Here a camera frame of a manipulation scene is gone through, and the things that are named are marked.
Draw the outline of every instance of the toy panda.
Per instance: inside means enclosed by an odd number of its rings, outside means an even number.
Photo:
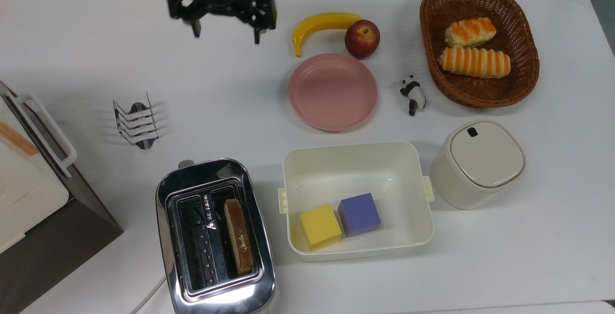
[[[421,91],[421,85],[419,82],[413,80],[412,82],[406,82],[406,80],[402,80],[402,88],[400,89],[400,93],[404,95],[404,97],[408,97],[410,99],[409,102],[409,115],[415,115],[417,110],[422,110],[425,107],[425,96]]]

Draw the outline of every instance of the banana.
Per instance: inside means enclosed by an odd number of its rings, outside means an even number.
[[[348,29],[358,20],[363,20],[363,17],[345,12],[325,12],[307,17],[299,22],[293,31],[292,41],[295,55],[301,56],[301,44],[308,35],[324,29]]]

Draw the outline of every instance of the wicker basket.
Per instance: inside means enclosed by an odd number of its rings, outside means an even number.
[[[509,55],[510,74],[501,79],[479,79],[442,70],[436,58],[446,47],[444,30],[452,22],[485,16],[498,33],[478,48]],[[456,103],[474,108],[509,106],[527,97],[536,86],[538,51],[525,14],[514,0],[422,0],[421,31],[433,81]]]

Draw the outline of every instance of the toaster cable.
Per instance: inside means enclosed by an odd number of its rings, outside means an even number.
[[[136,314],[136,312],[138,312],[139,310],[141,310],[141,308],[143,308],[143,306],[145,305],[145,303],[147,303],[149,301],[149,299],[152,298],[152,296],[154,296],[154,294],[156,294],[156,291],[158,291],[158,289],[160,289],[160,287],[162,286],[162,284],[167,280],[167,276],[163,276],[162,279],[160,279],[160,281],[158,282],[158,284],[156,284],[156,286],[154,286],[154,288],[152,289],[152,291],[149,292],[149,294],[147,296],[145,296],[145,298],[143,299],[143,301],[141,301],[141,303],[139,303],[139,305],[136,306],[136,308],[130,312],[130,314]]]

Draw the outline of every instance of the toaster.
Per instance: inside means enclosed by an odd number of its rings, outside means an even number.
[[[252,270],[242,274],[226,222],[227,200],[239,201],[251,246]],[[156,190],[156,213],[177,314],[271,312],[276,283],[270,241],[241,163],[216,159],[167,174]]]

